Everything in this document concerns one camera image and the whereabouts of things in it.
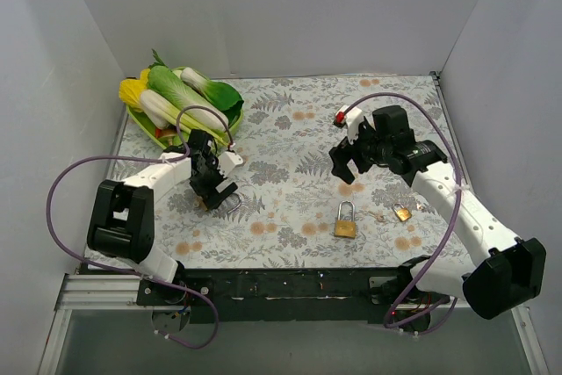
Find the long shackle brass padlock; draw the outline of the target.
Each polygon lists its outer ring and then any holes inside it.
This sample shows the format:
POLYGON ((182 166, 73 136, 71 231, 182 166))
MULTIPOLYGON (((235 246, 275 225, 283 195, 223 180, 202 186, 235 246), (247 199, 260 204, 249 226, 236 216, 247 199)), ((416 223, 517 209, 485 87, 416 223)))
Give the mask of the long shackle brass padlock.
POLYGON ((334 236, 343 239, 357 237, 356 208, 351 201, 342 201, 337 209, 334 236))

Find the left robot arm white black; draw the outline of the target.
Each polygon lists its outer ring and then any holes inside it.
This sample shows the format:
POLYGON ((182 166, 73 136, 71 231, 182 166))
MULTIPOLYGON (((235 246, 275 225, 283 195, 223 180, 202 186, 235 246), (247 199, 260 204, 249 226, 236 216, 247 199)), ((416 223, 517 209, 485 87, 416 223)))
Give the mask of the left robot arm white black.
POLYGON ((186 145, 168 147, 135 175, 104 180, 97 189, 88 248, 159 279, 156 293, 170 305, 185 298, 187 284, 176 276, 179 263, 155 243, 155 204, 185 181, 208 210, 235 193, 237 185, 228 176, 243 165, 243 159, 231 150, 216 155, 213 144, 209 133, 196 129, 186 145))

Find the small brass padlock shackle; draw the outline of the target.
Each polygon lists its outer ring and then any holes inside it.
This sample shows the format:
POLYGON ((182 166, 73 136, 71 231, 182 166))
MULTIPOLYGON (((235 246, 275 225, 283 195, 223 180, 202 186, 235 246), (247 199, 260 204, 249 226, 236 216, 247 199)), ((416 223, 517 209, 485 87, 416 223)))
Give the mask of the small brass padlock shackle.
POLYGON ((224 201, 215 208, 209 208, 202 198, 198 199, 197 206, 205 212, 209 213, 223 213, 229 215, 238 210, 242 205, 241 196, 238 193, 232 193, 224 201))

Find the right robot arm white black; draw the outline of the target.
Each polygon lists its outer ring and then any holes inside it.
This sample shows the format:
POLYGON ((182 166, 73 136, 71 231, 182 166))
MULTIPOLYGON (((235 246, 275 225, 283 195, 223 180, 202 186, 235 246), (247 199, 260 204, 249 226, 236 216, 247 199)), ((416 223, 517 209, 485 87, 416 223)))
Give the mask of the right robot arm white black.
POLYGON ((418 141, 406 111, 391 105, 367 119, 357 107, 342 106, 334 124, 347 133, 330 149, 332 173, 346 184, 354 175, 378 166, 405 183, 449 223, 448 232, 465 246, 471 264, 452 268, 421 256, 400 266, 394 279, 397 301, 417 302, 428 292, 466 301, 480 317, 490 320, 534 299, 541 292, 546 250, 536 238, 522 239, 499 222, 471 191, 461 185, 452 162, 433 141, 418 141))

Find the large brass padlock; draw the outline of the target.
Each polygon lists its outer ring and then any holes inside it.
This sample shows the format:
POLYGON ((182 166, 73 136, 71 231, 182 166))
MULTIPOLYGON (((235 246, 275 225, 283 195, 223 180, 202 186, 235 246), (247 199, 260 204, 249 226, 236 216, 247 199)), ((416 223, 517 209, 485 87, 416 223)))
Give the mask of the large brass padlock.
POLYGON ((409 219, 412 218, 412 214, 411 212, 402 204, 400 203, 395 203, 392 205, 392 209, 396 215, 396 217, 399 219, 399 221, 401 222, 405 222, 408 221, 409 219))

